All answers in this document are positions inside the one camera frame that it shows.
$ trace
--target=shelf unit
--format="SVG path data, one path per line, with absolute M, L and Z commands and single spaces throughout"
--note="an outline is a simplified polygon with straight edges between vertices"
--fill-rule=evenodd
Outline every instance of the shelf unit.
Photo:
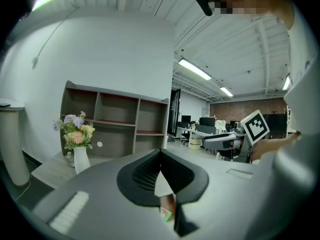
M 169 99 L 77 85 L 67 81 L 61 102 L 60 118 L 84 111 L 86 122 L 93 122 L 95 132 L 88 155 L 118 158 L 164 146 L 168 123 Z M 65 140 L 60 133 L 62 153 Z

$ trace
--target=shelf compartment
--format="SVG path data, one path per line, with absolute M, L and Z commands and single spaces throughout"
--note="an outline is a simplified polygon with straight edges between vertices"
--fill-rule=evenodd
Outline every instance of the shelf compartment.
M 135 137 L 135 152 L 161 149 L 164 136 L 156 135 L 137 135 Z
M 136 135 L 138 136 L 164 136 L 165 134 L 155 130 L 137 130 Z
M 105 119 L 99 119 L 99 120 L 95 120 L 93 122 L 100 123 L 100 124 L 106 124 L 106 125 L 115 125 L 115 126 L 131 126 L 131 127 L 136 126 L 133 122 L 122 122 L 122 121 L 105 120 Z
M 111 124 L 135 125 L 139 99 L 99 93 L 95 120 Z
M 133 153 L 135 128 L 121 125 L 97 125 L 91 142 L 93 149 L 87 149 L 89 155 L 120 158 Z
M 63 95 L 61 114 L 78 116 L 83 111 L 88 118 L 93 119 L 97 94 L 98 92 L 96 91 L 66 88 Z
M 166 104 L 142 99 L 138 112 L 137 130 L 163 134 L 166 111 Z

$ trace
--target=flower vase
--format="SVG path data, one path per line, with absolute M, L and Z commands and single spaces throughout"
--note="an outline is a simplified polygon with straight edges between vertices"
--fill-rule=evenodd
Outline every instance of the flower vase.
M 76 146 L 73 148 L 73 150 L 75 172 L 78 175 L 79 173 L 90 167 L 90 162 L 87 155 L 87 147 Z

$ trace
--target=black monitor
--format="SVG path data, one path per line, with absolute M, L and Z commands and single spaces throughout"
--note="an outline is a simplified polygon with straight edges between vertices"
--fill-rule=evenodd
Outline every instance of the black monitor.
M 201 126 L 205 126 L 206 125 L 205 117 L 200 117 L 199 125 L 201 125 Z
M 199 125 L 214 127 L 216 125 L 216 119 L 214 117 L 200 117 Z
M 287 130 L 286 114 L 264 114 L 263 117 L 270 132 L 285 132 Z
M 189 123 L 191 122 L 191 115 L 182 115 L 181 116 L 181 122 L 182 123 Z

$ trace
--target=white pillar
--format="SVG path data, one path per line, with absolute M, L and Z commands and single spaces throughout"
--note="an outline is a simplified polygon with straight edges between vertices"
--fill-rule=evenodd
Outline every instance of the white pillar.
M 12 182 L 23 187 L 30 180 L 30 172 L 20 146 L 18 113 L 0 109 L 0 150 Z

